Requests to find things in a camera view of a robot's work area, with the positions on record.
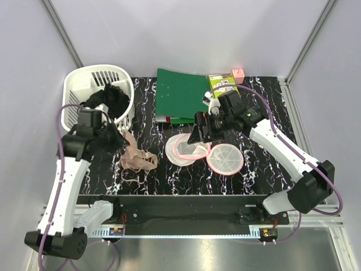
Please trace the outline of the beige pink bra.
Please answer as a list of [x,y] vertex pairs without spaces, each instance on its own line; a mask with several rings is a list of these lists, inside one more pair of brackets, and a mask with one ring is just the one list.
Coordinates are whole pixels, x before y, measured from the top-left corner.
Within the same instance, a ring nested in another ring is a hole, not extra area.
[[134,136],[129,131],[123,131],[122,136],[129,142],[125,153],[120,157],[120,164],[122,171],[120,173],[122,182],[136,182],[143,183],[137,177],[136,179],[125,179],[123,172],[126,169],[132,170],[135,173],[139,173],[142,170],[153,170],[157,168],[158,159],[157,155],[138,149],[137,142]]

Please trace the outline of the white mesh laundry bag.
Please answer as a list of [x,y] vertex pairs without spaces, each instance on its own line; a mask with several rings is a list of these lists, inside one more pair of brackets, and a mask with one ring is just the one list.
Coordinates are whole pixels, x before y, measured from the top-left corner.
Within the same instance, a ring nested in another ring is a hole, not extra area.
[[165,153],[172,164],[186,167],[205,158],[211,170],[221,175],[231,176],[242,169],[244,158],[236,146],[228,143],[214,147],[210,143],[202,142],[189,144],[189,138],[189,133],[181,133],[166,142]]

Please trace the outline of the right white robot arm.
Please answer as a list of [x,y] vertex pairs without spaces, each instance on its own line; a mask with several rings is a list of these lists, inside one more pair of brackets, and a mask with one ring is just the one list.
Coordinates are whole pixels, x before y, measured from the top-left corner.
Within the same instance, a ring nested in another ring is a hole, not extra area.
[[285,211],[296,210],[307,214],[332,195],[334,165],[328,160],[320,162],[301,150],[276,128],[272,118],[258,106],[243,106],[236,90],[223,93],[218,98],[207,93],[205,99],[216,104],[209,104],[208,112],[195,113],[189,144],[221,141],[225,132],[230,130],[242,132],[265,148],[294,181],[292,188],[272,193],[264,199],[262,206],[256,209],[259,222],[268,224],[276,214]]

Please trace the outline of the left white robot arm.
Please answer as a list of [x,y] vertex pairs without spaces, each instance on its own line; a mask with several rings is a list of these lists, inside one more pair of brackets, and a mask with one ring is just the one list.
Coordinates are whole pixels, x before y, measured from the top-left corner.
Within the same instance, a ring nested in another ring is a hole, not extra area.
[[117,223],[121,203],[110,196],[98,197],[92,206],[74,218],[81,182],[97,151],[114,153],[129,142],[102,108],[82,108],[77,123],[58,143],[56,175],[48,205],[35,231],[25,234],[24,243],[40,256],[78,260],[90,235],[103,223]]

